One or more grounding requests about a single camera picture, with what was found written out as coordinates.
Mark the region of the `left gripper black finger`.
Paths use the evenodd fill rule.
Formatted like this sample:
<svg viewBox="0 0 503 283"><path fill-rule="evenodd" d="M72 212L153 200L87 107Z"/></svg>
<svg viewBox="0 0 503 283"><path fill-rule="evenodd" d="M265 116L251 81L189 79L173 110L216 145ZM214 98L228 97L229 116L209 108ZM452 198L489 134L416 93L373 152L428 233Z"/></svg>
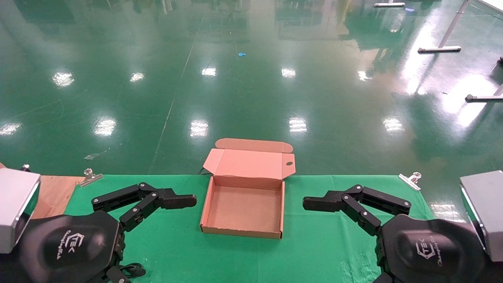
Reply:
<svg viewBox="0 0 503 283"><path fill-rule="evenodd" d="M158 208L180 209L196 206L195 195L177 195L171 188L158 189L145 182L112 191L91 201L94 211L115 211L133 204L119 217L123 231L130 232Z"/></svg>

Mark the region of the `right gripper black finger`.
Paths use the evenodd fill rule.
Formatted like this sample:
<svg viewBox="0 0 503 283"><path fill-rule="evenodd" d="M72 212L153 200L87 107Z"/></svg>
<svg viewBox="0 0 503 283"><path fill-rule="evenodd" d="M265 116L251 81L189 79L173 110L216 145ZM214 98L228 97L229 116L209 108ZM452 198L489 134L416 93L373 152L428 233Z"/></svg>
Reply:
<svg viewBox="0 0 503 283"><path fill-rule="evenodd" d="M323 197L303 198L305 210L330 213L341 211L370 236L376 236L381 230L381 221L364 206L396 216L408 215L411 203L360 184L345 191L329 190Z"/></svg>

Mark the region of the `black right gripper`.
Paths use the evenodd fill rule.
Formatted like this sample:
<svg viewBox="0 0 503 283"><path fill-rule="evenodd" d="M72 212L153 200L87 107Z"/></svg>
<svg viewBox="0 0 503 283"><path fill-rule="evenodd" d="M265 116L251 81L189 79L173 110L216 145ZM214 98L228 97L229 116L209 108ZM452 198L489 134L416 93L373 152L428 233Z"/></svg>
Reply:
<svg viewBox="0 0 503 283"><path fill-rule="evenodd" d="M403 214L381 227L376 254L383 273L372 283L478 283L488 262L468 224Z"/></svg>

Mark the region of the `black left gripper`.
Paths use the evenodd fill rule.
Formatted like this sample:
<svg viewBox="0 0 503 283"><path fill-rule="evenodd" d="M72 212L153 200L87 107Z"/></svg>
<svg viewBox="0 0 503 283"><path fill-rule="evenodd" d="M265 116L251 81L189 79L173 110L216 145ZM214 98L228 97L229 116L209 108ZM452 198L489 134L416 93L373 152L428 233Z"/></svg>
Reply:
<svg viewBox="0 0 503 283"><path fill-rule="evenodd" d="M33 220L16 245L18 283L130 283L120 224L108 213Z"/></svg>

